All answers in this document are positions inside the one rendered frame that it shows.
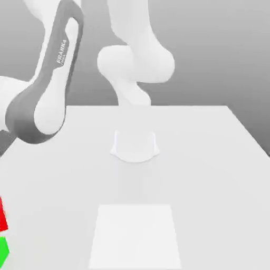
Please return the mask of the small red cube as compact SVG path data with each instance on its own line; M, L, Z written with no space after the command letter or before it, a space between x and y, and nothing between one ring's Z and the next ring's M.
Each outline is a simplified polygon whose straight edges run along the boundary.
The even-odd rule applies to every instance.
M8 230L5 210L3 207L2 198L0 197L0 232Z

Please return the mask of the small green cube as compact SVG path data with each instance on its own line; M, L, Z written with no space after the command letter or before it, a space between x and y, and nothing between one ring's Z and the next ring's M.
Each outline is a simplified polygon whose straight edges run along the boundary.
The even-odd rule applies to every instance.
M0 269L9 255L9 247L5 237L0 236Z

